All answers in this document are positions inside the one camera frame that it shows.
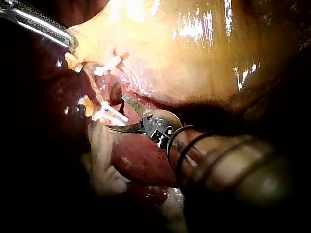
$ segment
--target black ring on shaft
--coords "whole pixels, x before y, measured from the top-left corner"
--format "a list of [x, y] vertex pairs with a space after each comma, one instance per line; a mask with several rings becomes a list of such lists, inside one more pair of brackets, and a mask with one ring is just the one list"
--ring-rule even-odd
[[175, 175], [176, 175], [176, 179], [177, 179], [177, 185], [180, 188], [181, 192], [183, 192], [183, 191], [185, 192], [185, 188], [183, 187], [183, 184], [182, 184], [182, 181], [181, 181], [181, 168], [182, 168], [182, 163], [183, 163], [184, 159], [186, 158], [186, 155], [187, 155], [188, 151], [198, 141], [200, 141], [203, 138], [212, 136], [212, 135], [214, 135], [213, 132], [206, 132], [206, 133], [203, 133], [203, 134], [197, 136], [195, 139], [193, 139], [191, 142], [189, 142], [188, 145], [186, 145], [185, 148], [180, 153], [180, 156], [179, 156], [179, 159], [178, 159], [178, 162], [177, 162], [177, 166], [176, 166]]
[[170, 151], [171, 151], [171, 145], [174, 141], [174, 139], [177, 137], [177, 135], [179, 135], [181, 132], [185, 131], [186, 129], [190, 129], [190, 128], [195, 128], [196, 126], [194, 125], [187, 125], [187, 126], [183, 126], [179, 129], [177, 129], [170, 137], [168, 143], [167, 143], [167, 147], [166, 147], [166, 155], [167, 155], [167, 160], [169, 161], [169, 165], [171, 167], [172, 170], [173, 169], [173, 166], [171, 164], [171, 161], [170, 161]]

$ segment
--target dark background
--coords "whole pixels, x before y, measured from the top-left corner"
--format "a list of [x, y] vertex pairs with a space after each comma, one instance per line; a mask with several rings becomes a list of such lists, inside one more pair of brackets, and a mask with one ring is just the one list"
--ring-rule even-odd
[[[29, 2], [47, 13], [53, 12], [53, 4]], [[2, 205], [10, 228], [159, 231], [152, 215], [138, 209], [130, 197], [115, 200], [93, 194], [89, 177], [78, 161], [80, 151], [60, 140], [58, 133], [46, 130], [47, 106], [36, 81], [34, 67], [39, 64], [32, 59], [33, 36], [1, 18], [0, 25], [0, 76], [5, 103]], [[277, 101], [278, 108], [269, 109], [252, 129], [290, 154], [297, 184], [295, 214], [291, 219], [298, 228], [310, 216], [310, 85], [307, 84], [311, 78], [310, 54], [307, 48], [288, 64], [284, 79], [270, 101], [271, 106]], [[28, 59], [21, 61], [19, 56]], [[197, 208], [198, 213], [202, 211], [208, 210]]]

